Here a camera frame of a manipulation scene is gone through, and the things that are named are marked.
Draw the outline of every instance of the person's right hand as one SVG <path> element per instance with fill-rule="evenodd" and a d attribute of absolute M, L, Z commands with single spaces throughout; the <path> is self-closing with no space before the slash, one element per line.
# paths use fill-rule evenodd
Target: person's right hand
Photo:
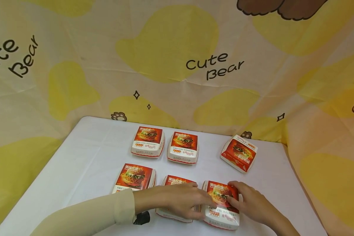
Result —
<path fill-rule="evenodd" d="M 239 190 L 243 201 L 237 201 L 232 197 L 227 197 L 227 201 L 250 219 L 270 226 L 271 220 L 284 217 L 264 195 L 254 188 L 238 181 L 231 181 L 228 185 Z"/>

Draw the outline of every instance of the beige sleeve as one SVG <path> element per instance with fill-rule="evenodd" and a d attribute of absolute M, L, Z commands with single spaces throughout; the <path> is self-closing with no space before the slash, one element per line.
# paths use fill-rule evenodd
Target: beige sleeve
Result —
<path fill-rule="evenodd" d="M 60 209 L 30 236 L 91 236 L 113 224 L 132 224 L 135 219 L 134 195 L 126 189 Z"/>

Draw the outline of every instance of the red and white packaging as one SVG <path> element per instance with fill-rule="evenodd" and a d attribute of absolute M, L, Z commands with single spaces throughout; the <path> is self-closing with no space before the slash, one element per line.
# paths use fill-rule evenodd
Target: red and white packaging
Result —
<path fill-rule="evenodd" d="M 152 188 L 155 185 L 155 180 L 156 170 L 134 164 L 125 164 L 112 193 L 117 193 L 127 188 L 132 189 L 132 191 Z"/>
<path fill-rule="evenodd" d="M 238 171 L 246 173 L 252 167 L 258 147 L 235 135 L 223 147 L 220 158 Z"/>
<path fill-rule="evenodd" d="M 216 209 L 200 206 L 200 211 L 205 213 L 204 222 L 221 229 L 237 230 L 240 223 L 240 213 L 227 202 L 228 196 L 239 200 L 237 189 L 214 181 L 205 181 L 202 189 L 209 193 L 217 204 Z"/>
<path fill-rule="evenodd" d="M 170 161 L 192 165 L 197 163 L 198 154 L 197 135 L 174 132 L 168 145 L 167 158 Z"/>
<path fill-rule="evenodd" d="M 158 158 L 164 148 L 165 136 L 162 129 L 140 126 L 134 141 L 131 153 L 137 156 Z"/>
<path fill-rule="evenodd" d="M 184 179 L 184 178 L 177 177 L 177 176 L 167 175 L 165 177 L 164 181 L 163 181 L 162 186 L 173 185 L 173 184 L 184 184 L 184 183 L 195 183 L 195 182 L 191 181 L 189 179 Z M 159 216 L 163 216 L 165 218 L 174 219 L 174 220 L 177 220 L 177 221 L 182 221 L 182 222 L 185 222 L 185 223 L 192 223 L 193 222 L 193 220 L 184 219 L 182 217 L 174 215 L 168 209 L 157 208 L 156 209 L 156 213 Z"/>

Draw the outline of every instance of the wrist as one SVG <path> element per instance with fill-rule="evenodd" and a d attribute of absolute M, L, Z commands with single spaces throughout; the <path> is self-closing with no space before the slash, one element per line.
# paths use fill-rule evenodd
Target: wrist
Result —
<path fill-rule="evenodd" d="M 167 196 L 162 186 L 135 191 L 133 194 L 136 214 L 150 209 L 166 208 L 168 206 Z"/>
<path fill-rule="evenodd" d="M 280 228 L 286 224 L 286 221 L 288 221 L 288 219 L 282 213 L 276 212 L 269 218 L 266 226 L 269 226 L 271 229 Z"/>

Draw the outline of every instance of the black watch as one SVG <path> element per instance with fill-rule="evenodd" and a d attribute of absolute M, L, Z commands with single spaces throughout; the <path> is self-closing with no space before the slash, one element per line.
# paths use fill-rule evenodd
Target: black watch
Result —
<path fill-rule="evenodd" d="M 141 226 L 143 224 L 148 223 L 149 221 L 150 221 L 149 212 L 145 211 L 136 215 L 136 220 L 134 224 Z"/>

